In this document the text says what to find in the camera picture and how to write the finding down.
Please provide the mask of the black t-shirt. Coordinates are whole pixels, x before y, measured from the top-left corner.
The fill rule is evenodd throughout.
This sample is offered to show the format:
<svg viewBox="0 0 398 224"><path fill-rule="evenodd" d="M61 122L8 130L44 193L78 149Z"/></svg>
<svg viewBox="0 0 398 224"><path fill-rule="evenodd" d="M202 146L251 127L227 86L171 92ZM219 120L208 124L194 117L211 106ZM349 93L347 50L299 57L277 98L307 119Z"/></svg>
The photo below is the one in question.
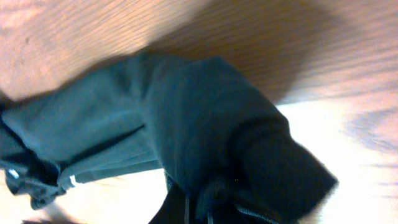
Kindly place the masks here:
<svg viewBox="0 0 398 224"><path fill-rule="evenodd" d="M230 64L148 52L1 110L1 169L35 210L78 184L163 169L154 223L296 223L338 182Z"/></svg>

